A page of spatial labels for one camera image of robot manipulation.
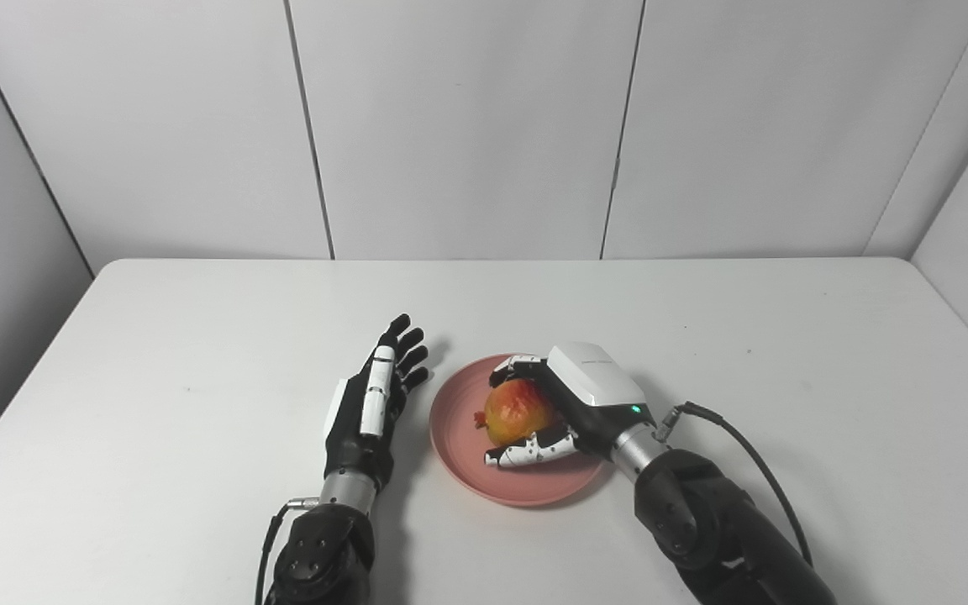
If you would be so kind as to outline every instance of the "black cable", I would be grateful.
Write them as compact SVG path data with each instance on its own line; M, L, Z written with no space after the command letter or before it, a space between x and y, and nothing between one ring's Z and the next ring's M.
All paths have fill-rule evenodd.
M268 535L264 538L264 550L260 552L260 571L256 574L256 605L264 604L264 575L268 571L268 556L271 555L271 548L276 543L276 535L279 534L281 521L286 517L286 513L289 513L289 505L283 505L268 525Z
M723 420L722 416L718 413L707 409L703 406L698 406L694 402L684 402L681 406L677 406L677 410L681 413L688 413L689 416L696 416L699 418L704 418L713 424L719 426L727 433L730 433L731 437L734 437L745 453L748 453L752 457L753 462L756 463L757 468L760 468L761 474L764 474L764 478L768 480L768 485L771 486L771 490L776 492L776 497L779 498L779 504L783 506L783 512L786 513L786 519L790 520L792 528L794 528L794 536L798 539L798 548L802 549L802 558L809 563L809 566L813 566L813 555L809 551L809 543L806 541L806 533L802 531L802 524L798 522L798 516L794 513L794 507L791 506L791 501L788 501L787 495L783 493L783 487L779 485L776 481L776 476L772 475L771 470L768 468L768 464L765 463L763 457L760 457L760 453L757 453L756 448L753 444L749 443L749 440L742 436L734 426L731 426L730 422Z

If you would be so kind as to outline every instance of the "round plate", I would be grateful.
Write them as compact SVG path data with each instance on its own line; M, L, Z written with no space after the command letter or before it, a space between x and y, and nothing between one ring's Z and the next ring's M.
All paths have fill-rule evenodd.
M484 410L492 390L487 383L507 355L476 360L443 383L428 418L431 445L443 466L462 486L508 506L542 506L558 502L587 486L602 461L576 453L539 466L499 470L484 464L484 452L494 448L487 430L477 429L473 413Z

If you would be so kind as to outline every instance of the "black arm joint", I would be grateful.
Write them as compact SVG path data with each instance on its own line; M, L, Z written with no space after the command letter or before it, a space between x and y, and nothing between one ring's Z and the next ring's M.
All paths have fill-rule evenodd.
M375 559L376 541L365 514L349 506L320 505L293 521L274 566L272 601L365 602Z

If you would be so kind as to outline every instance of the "robotic hand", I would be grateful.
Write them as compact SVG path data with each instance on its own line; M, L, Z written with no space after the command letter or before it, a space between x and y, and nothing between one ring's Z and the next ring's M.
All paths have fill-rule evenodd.
M326 439L323 489L319 498L292 499L272 518L260 559L257 605L368 601L368 573L376 554L369 512L391 481L391 439L408 394L428 378L427 369L416 367L428 356L428 348L420 345L424 332L407 332L408 327L408 315L395 318L360 372L339 383L338 411ZM293 521L264 601L266 560L289 510L307 512Z
M634 516L703 605L834 605L779 483L749 441L718 414L688 402L657 426L637 383L587 342L557 345L545 358L512 356L489 382L495 387L514 378L534 380L566 426L489 451L487 464L535 464L573 451L610 460L634 482ZM749 451L794 525L801 555L710 460L667 444L683 413L723 426Z

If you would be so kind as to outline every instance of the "tabletop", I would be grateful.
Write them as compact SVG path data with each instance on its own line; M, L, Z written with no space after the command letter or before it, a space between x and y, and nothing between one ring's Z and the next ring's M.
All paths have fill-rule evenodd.
M840 604L968 602L968 329L904 261L834 258L116 261L0 420L0 604L250 602L269 517L318 494L334 384L402 311L434 378L374 508L377 605L696 602L621 474L508 508L431 450L444 379L562 340L602 345L657 418L691 399L738 426ZM791 535L726 433L688 418L672 443Z

